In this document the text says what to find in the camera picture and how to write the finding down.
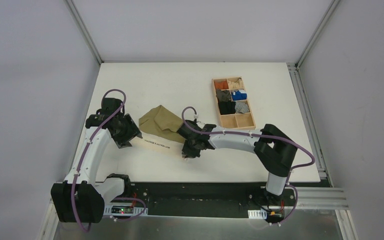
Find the olive and cream underwear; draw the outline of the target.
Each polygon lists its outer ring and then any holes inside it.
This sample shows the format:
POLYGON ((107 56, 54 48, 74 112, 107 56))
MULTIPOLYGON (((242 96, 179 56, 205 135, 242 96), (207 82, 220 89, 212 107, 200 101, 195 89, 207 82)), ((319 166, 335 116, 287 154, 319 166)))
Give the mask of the olive and cream underwear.
POLYGON ((138 119, 142 137, 134 138, 132 144, 135 147, 180 158, 185 138, 177 131, 182 124, 180 117, 159 105, 138 119))

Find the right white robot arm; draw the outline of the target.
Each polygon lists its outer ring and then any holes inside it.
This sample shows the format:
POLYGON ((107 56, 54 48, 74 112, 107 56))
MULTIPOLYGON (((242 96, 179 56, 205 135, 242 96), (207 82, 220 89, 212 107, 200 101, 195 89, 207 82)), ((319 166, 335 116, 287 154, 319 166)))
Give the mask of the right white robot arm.
POLYGON ((276 205, 284 198, 284 188, 298 148, 292 140, 273 124, 260 131, 223 128, 215 124, 203 127, 187 120, 177 130, 185 139, 182 156, 199 158, 203 150, 232 149, 255 154, 268 171, 264 200, 276 205))

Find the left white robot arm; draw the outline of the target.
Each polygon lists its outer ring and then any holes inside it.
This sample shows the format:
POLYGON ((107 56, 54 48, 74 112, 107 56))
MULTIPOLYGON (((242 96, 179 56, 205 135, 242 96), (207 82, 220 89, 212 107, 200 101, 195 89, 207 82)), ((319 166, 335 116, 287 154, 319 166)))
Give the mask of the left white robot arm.
POLYGON ((101 107, 85 121, 84 140, 80 154, 62 182, 54 183, 50 194, 59 220, 63 223, 99 223, 105 208, 117 198, 127 202, 133 189, 129 177, 110 174, 96 185, 98 169, 109 143, 119 149, 131 147, 131 140, 142 136, 122 100, 105 97, 101 107))

